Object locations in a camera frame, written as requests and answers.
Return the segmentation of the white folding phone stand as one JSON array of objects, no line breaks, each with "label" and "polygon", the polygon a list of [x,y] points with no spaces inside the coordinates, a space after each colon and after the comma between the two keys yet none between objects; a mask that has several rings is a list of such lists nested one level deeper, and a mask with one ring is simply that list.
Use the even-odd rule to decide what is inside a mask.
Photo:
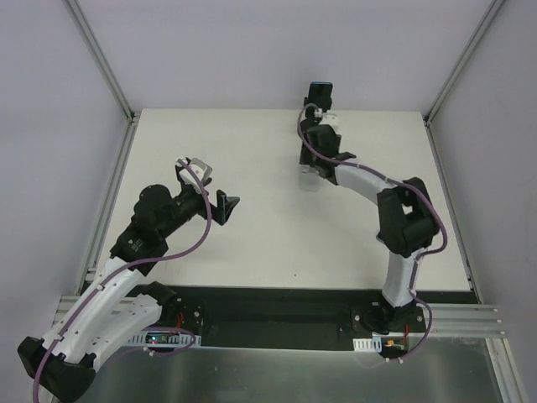
[{"label": "white folding phone stand", "polygon": [[317,192],[320,189],[321,178],[316,168],[301,165],[299,173],[299,188],[302,191]]}]

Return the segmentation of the blue-edged black smartphone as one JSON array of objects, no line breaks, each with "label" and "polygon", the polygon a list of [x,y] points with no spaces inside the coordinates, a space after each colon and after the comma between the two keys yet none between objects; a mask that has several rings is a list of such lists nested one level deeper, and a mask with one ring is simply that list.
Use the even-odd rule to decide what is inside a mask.
[{"label": "blue-edged black smartphone", "polygon": [[313,81],[308,91],[308,103],[315,104],[325,112],[331,109],[333,84],[327,81]]}]

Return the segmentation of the black round-base phone stand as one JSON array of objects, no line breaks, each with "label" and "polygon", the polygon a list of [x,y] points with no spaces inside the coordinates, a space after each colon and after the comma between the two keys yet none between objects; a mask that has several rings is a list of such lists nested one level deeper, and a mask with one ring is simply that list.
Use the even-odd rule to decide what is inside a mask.
[{"label": "black round-base phone stand", "polygon": [[313,81],[304,98],[305,118],[314,119],[318,110],[326,113],[332,106],[333,84],[328,81]]}]

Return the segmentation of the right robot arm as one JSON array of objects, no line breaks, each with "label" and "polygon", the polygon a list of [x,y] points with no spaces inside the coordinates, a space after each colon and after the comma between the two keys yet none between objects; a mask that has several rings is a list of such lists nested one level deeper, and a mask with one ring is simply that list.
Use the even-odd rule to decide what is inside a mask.
[{"label": "right robot arm", "polygon": [[388,249],[387,277],[377,304],[362,314],[364,328],[386,335],[397,331],[416,308],[420,261],[432,252],[433,238],[446,228],[418,177],[397,181],[339,150],[341,135],[329,124],[299,123],[300,163],[335,186],[355,191],[378,209],[377,239]]}]

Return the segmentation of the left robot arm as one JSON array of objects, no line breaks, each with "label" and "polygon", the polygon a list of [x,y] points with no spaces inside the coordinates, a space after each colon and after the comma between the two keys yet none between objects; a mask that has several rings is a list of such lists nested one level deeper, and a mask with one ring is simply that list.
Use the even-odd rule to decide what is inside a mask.
[{"label": "left robot arm", "polygon": [[163,185],[144,188],[131,222],[75,305],[43,337],[19,344],[18,356],[34,381],[33,400],[46,389],[62,402],[77,401],[104,363],[148,327],[191,334],[195,324],[186,320],[178,296],[157,281],[143,287],[124,312],[113,310],[159,261],[172,258],[168,236],[194,216],[223,225],[239,201],[217,191],[216,204],[210,204],[193,185],[182,185],[178,196]]}]

